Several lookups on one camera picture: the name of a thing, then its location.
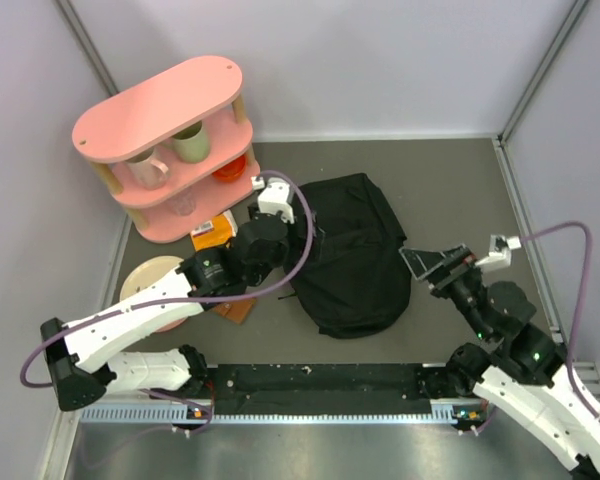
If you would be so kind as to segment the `orange paperback book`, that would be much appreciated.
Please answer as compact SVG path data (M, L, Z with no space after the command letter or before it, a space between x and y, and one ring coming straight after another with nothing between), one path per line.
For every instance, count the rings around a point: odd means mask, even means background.
M213 217L190 232L195 251L223 246L233 238L238 230L237 223L230 210Z

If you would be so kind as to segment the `black student backpack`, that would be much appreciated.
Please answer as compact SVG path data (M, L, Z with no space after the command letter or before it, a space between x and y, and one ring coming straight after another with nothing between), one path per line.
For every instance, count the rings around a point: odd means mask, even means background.
M310 255L290 285L318 331L335 339L377 334L410 302L407 240L382 190L365 173L301 186L314 214Z

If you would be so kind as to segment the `brown leather wallet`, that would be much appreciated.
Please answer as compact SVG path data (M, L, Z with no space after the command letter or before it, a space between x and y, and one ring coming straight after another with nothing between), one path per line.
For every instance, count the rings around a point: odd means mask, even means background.
M216 305L212 309L212 312L226 320L231 321L236 325L241 325L248 318L255 304L255 298L235 301L231 303L224 302Z

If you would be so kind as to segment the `pink mug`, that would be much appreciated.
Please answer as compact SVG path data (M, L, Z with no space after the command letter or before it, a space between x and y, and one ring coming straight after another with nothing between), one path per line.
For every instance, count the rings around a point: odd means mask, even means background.
M128 159L125 164L135 181L147 190L163 187L170 177L168 165L162 160L159 150L152 147Z

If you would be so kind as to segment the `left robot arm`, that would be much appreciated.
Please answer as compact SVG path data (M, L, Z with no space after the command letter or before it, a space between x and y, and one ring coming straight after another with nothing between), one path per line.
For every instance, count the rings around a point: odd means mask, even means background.
M60 409L75 411L106 394L131 390L173 392L180 398L200 394L209 373L196 348L142 353L129 351L129 346L260 285L284 264L310 220L286 220L280 213L253 209L228 242L196 251L109 309L78 321L53 318L43 323L44 357Z

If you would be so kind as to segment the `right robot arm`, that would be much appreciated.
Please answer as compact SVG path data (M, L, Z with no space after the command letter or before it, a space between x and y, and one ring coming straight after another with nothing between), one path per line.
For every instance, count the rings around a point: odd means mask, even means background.
M532 322L535 306L514 282L486 285L511 264L517 237L494 235L478 259L464 244L446 251L401 247L414 279L450 300L479 339L446 364L456 394L473 394L540 441L574 479L600 479L600 402L567 364L567 349Z

